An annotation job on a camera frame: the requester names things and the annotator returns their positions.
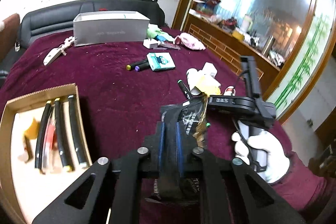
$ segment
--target black leather sofa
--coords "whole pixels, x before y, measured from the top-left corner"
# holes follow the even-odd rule
[[[137,11],[150,19],[151,24],[165,25],[165,14],[157,0],[77,0],[27,13],[20,24],[18,41],[20,50],[12,48],[0,63],[0,87],[11,67],[39,37],[73,28],[73,19],[79,13],[99,10]]]

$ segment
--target pink pouch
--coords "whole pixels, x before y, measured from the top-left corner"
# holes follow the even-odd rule
[[[205,47],[201,41],[199,41],[196,37],[193,37],[191,34],[185,32],[175,37],[175,44],[178,45],[180,43],[191,50],[205,50]]]

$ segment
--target triangular cutout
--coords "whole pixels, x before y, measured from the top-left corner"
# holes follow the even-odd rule
[[[250,189],[252,197],[255,200],[257,208],[263,208],[274,203],[274,199],[271,198],[250,175],[245,175],[245,180]]]
[[[91,174],[73,193],[65,200],[65,204],[83,209],[86,200],[89,196],[93,182],[95,181],[95,174]]]

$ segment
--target purple blanket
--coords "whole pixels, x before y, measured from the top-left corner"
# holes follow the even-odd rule
[[[140,42],[120,42],[67,49],[45,67],[43,59],[48,52],[73,35],[72,31],[52,34],[36,40],[11,69],[6,83],[0,90],[0,112],[9,99],[51,88],[76,83],[79,90],[82,119],[92,161],[101,156],[118,158],[129,150],[141,146],[144,136],[155,133],[160,121],[160,107],[177,104],[185,98],[177,85],[186,82],[189,68],[202,69],[205,62],[213,63],[218,73],[216,79],[222,90],[233,85],[237,76],[228,66],[209,50],[192,51],[182,48],[169,50],[176,68],[169,71],[127,71],[126,65],[145,58],[149,50]],[[236,85],[236,95],[244,95],[242,81]],[[230,117],[215,112],[207,115],[211,127],[208,130],[208,148],[216,156],[232,159],[234,143],[231,134],[235,131]],[[281,142],[286,153],[292,150],[290,140],[278,122],[270,130]],[[172,208],[150,204],[142,207],[142,219],[158,223],[171,223]],[[176,208],[174,213],[181,223],[191,223],[191,215],[199,219],[193,208]]]

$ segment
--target black marker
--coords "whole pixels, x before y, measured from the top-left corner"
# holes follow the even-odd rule
[[[35,168],[39,169],[40,171],[42,171],[43,144],[44,144],[45,131],[47,129],[50,114],[51,114],[51,101],[47,101],[42,114],[35,149]]]
[[[149,69],[151,66],[149,65],[148,62],[140,64],[138,66],[135,67],[135,71],[142,71],[142,70],[146,70]]]
[[[69,115],[70,115],[70,125],[73,138],[73,145],[75,146],[75,151],[77,154],[79,166],[81,168],[87,168],[87,160],[85,156],[84,145],[80,132],[78,130],[77,115],[76,115],[76,101],[74,95],[68,97],[69,100]]]
[[[178,82],[178,86],[180,87],[180,89],[182,90],[184,96],[190,100],[193,95],[190,93],[190,90],[187,88],[187,86],[184,84],[184,82],[182,80],[179,80]]]
[[[55,99],[55,120],[56,120],[56,136],[59,156],[61,158],[63,170],[66,172],[72,171],[72,163],[68,146],[68,139],[64,130],[64,116],[61,109],[59,98]]]
[[[146,62],[148,62],[147,58],[144,59],[144,60],[141,60],[139,62],[132,63],[132,64],[126,66],[126,70],[133,70],[133,69],[135,69],[136,66],[139,66],[139,65],[141,65],[143,63],[146,63]]]

